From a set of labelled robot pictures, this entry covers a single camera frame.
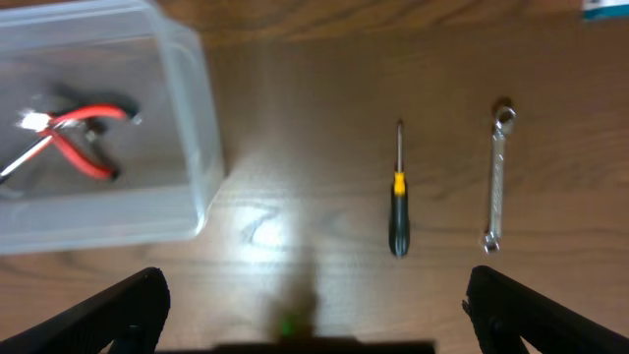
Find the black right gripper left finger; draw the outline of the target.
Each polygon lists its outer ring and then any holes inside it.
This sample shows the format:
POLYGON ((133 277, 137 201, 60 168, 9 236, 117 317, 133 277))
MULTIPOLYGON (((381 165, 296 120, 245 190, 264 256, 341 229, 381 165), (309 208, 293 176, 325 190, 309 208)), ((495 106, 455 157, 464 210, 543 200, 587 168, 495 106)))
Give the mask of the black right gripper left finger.
POLYGON ((3 353, 153 353, 170 310, 163 272, 147 267, 1 341, 3 353))

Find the clear plastic storage container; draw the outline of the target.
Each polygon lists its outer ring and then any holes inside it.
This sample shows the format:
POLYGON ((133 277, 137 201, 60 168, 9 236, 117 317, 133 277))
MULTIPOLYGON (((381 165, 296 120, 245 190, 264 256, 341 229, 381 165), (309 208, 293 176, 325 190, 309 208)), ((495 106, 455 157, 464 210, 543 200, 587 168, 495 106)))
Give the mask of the clear plastic storage container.
POLYGON ((1 183, 1 250, 20 254, 190 239, 224 177, 198 35, 151 1, 78 1, 1 14, 1 162, 37 140, 21 112, 91 103, 138 110, 105 121, 96 180, 48 147, 1 183))

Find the black yellow screwdriver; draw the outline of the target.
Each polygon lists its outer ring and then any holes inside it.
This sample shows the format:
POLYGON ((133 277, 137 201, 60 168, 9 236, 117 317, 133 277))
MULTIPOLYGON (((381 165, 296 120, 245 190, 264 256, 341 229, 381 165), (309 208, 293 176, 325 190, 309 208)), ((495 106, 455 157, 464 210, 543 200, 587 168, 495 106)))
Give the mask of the black yellow screwdriver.
POLYGON ((389 249, 396 259, 404 258, 410 247, 410 217, 407 180, 403 161, 403 122, 396 125, 396 159, 391 185, 389 214, 389 249))

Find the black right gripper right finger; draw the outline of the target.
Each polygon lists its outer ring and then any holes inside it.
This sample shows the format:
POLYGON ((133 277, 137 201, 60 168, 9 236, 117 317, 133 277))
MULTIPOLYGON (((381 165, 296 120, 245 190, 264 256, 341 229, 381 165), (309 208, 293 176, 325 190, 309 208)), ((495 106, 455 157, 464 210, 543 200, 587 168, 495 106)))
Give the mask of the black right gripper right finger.
POLYGON ((628 354, 628 338, 597 324, 495 269, 472 269, 463 309, 484 354, 628 354))

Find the red handled pliers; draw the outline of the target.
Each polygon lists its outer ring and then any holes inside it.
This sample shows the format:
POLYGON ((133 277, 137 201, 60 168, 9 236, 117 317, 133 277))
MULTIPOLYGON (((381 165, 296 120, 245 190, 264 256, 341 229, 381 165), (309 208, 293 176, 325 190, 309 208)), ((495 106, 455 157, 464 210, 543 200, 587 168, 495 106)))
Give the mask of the red handled pliers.
POLYGON ((79 123, 76 126, 61 128, 58 130, 59 133, 70 140, 84 155, 86 155, 88 159, 97 164, 104 165, 105 167, 111 167, 115 172, 114 177, 111 179, 96 180, 115 180, 119 174, 119 168, 113 162, 111 162, 102 151, 99 150, 99 147, 97 145, 99 138, 107 131, 107 124, 103 123, 102 120, 132 122, 138 115, 137 109, 133 109, 132 107, 125 107, 120 104, 115 105, 120 106, 127 112, 128 117, 125 120, 116 120, 108 117, 96 117, 88 119, 83 123, 79 123))

